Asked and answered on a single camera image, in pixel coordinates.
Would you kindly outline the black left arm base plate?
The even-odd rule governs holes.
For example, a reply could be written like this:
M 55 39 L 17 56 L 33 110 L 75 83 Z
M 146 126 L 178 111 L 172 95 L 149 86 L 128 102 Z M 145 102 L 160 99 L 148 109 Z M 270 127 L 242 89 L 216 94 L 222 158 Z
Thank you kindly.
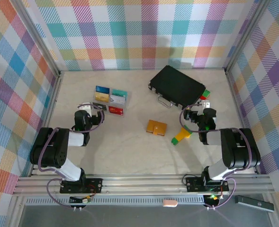
M 84 178 L 79 181 L 61 181 L 61 194 L 95 194 L 101 193 L 102 178 Z

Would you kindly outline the gold credit card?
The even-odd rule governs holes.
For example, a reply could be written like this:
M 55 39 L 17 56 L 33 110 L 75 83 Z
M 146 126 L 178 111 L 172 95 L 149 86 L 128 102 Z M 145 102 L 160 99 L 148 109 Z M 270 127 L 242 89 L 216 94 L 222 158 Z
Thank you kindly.
M 109 102 L 109 94 L 95 92 L 94 97 L 95 97 L 96 101 L 101 101 L 101 102 L 105 102 L 105 103 Z

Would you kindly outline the white credit card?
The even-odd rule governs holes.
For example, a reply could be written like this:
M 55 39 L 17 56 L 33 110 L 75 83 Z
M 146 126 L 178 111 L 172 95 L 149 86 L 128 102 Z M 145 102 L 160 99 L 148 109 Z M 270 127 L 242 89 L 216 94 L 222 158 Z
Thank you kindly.
M 124 105 L 126 103 L 126 98 L 123 96 L 111 95 L 110 102 L 117 105 Z

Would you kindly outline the aluminium side floor rail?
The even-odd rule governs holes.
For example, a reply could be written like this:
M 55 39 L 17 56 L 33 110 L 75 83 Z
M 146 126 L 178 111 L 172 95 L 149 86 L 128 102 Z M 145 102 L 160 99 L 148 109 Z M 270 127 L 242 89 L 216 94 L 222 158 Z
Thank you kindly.
M 49 127 L 49 124 L 50 124 L 50 121 L 51 121 L 51 118 L 52 118 L 52 114 L 54 112 L 54 109 L 55 109 L 55 106 L 56 106 L 56 103 L 57 103 L 60 88 L 61 88 L 61 85 L 62 85 L 63 76 L 64 76 L 64 73 L 62 73 L 60 76 L 58 76 L 55 80 L 54 88 L 53 88 L 53 91 L 51 93 L 51 98 L 50 98 L 50 101 L 48 103 L 45 118 L 44 118 L 44 120 L 41 124 L 41 127 Z
M 240 109 L 240 107 L 238 105 L 236 93 L 235 93 L 235 91 L 233 89 L 233 85 L 232 85 L 231 80 L 230 80 L 229 72 L 226 69 L 224 69 L 224 72 L 225 72 L 227 83 L 229 85 L 231 96 L 232 96 L 232 99 L 233 99 L 233 102 L 234 102 L 234 105 L 235 105 L 235 108 L 236 108 L 237 117 L 239 119 L 240 125 L 241 125 L 242 128 L 246 128 L 246 125 L 245 125 L 245 122 L 244 122 L 244 119 L 243 119 L 243 116 L 242 116 L 241 109 Z

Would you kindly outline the aluminium upright frame post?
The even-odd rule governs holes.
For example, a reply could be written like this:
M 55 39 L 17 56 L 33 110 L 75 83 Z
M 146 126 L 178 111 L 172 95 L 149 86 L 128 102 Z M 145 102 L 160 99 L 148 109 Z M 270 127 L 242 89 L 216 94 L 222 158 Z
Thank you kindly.
M 260 21 L 261 17 L 263 16 L 264 11 L 269 6 L 271 0 L 259 0 L 256 6 L 255 11 L 252 14 L 251 19 L 247 23 L 247 26 L 244 29 L 244 32 L 236 46 L 235 50 L 232 52 L 232 56 L 230 57 L 227 65 L 224 67 L 225 74 L 228 76 L 231 72 L 233 66 L 236 64 L 237 60 L 239 59 L 241 52 L 243 51 L 245 45 L 247 44 L 248 40 L 250 39 L 254 29 L 256 28 L 258 22 Z
M 20 15 L 23 23 L 25 24 L 28 32 L 30 33 L 31 37 L 33 38 L 35 44 L 40 49 L 42 55 L 45 57 L 46 62 L 49 64 L 51 71 L 57 77 L 61 76 L 61 69 L 58 67 L 54 57 L 52 56 L 49 46 L 51 49 L 54 49 L 55 55 L 59 55 L 59 50 L 56 47 L 54 39 L 46 25 L 46 22 L 37 6 L 35 0 L 27 0 L 29 7 L 27 8 L 23 3 L 23 0 L 10 0 L 11 3 L 14 5 L 14 8 Z M 44 39 L 42 38 L 40 32 L 38 31 L 35 22 L 37 22 L 46 37 L 46 40 L 50 41 L 50 45 L 46 45 Z

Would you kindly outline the red credit card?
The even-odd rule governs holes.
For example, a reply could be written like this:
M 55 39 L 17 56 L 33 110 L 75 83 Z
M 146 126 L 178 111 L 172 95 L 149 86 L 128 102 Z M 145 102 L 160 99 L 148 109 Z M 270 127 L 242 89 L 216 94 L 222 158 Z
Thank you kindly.
M 117 114 L 117 115 L 124 115 L 124 109 L 120 107 L 115 107 L 115 106 L 109 106 L 108 111 L 111 114 Z

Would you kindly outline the aluminium mounting rail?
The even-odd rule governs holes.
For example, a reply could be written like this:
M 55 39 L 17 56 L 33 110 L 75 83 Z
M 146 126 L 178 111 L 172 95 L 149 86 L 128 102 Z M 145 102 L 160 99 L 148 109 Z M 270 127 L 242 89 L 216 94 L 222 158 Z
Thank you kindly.
M 186 195 L 186 186 L 181 182 L 182 174 L 152 175 L 88 175 L 88 178 L 102 178 L 99 195 Z M 13 192 L 14 196 L 47 195 L 46 184 L 55 175 L 32 175 L 21 177 Z M 274 187 L 268 175 L 235 174 L 235 194 L 273 193 Z

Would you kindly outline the orange card holder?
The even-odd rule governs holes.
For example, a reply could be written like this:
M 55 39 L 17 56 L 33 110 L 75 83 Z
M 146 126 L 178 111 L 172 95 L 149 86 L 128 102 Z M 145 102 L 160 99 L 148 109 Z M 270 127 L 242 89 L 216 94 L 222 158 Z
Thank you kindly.
M 146 128 L 146 132 L 153 135 L 165 136 L 166 129 L 167 129 L 166 123 L 149 120 Z

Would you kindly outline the yellow and green toy block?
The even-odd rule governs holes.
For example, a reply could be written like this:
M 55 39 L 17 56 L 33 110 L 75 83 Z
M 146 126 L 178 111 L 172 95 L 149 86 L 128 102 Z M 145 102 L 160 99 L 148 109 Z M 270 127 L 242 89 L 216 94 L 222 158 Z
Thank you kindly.
M 171 143 L 176 146 L 181 140 L 183 140 L 184 138 L 189 138 L 191 136 L 191 132 L 189 132 L 189 128 L 184 125 L 180 132 L 172 138 Z

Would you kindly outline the clear plastic card tray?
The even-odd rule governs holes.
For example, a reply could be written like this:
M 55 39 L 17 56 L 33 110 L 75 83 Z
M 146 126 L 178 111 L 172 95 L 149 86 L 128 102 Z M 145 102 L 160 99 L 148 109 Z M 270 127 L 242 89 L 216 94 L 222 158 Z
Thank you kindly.
M 112 95 L 112 89 L 115 89 L 115 88 L 110 87 L 109 97 Z M 101 101 L 96 101 L 96 100 L 95 100 L 95 97 L 94 97 L 94 93 L 95 93 L 95 92 L 96 92 L 96 91 L 95 91 L 95 88 L 94 88 L 92 102 L 100 103 L 100 104 L 106 105 L 106 106 L 107 106 L 107 111 L 104 111 L 105 113 L 111 114 L 111 113 L 108 111 L 108 107 L 109 107 L 109 106 L 115 106 L 115 107 L 120 107 L 120 108 L 123 108 L 123 109 L 124 109 L 124 115 L 118 115 L 118 116 L 125 116 L 126 111 L 128 110 L 129 101 L 130 101 L 130 98 L 131 98 L 131 93 L 127 92 L 128 95 L 127 95 L 127 98 L 126 98 L 126 103 L 125 103 L 124 105 L 117 105 L 117 104 L 111 103 L 111 102 L 110 102 L 110 99 L 109 99 L 109 102 L 108 102 L 108 103 L 101 102 Z

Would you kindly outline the black briefcase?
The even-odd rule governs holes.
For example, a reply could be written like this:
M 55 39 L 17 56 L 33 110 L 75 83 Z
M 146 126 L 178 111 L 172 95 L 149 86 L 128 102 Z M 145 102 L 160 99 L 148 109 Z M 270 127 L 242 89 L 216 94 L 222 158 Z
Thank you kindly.
M 195 104 L 206 90 L 205 85 L 169 65 L 149 81 L 148 88 L 182 109 Z

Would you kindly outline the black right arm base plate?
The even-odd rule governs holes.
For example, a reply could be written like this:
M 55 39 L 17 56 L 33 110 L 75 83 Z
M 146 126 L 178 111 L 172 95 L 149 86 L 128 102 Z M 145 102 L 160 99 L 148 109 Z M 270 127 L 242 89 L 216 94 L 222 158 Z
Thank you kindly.
M 207 181 L 203 177 L 186 177 L 187 192 L 228 192 L 227 181 Z

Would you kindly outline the teal credit card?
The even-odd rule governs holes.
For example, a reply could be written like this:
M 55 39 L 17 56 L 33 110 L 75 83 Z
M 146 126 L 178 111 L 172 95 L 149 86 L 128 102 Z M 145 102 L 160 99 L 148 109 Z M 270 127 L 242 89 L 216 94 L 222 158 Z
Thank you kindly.
M 127 98 L 128 93 L 124 90 L 112 89 L 112 95 Z

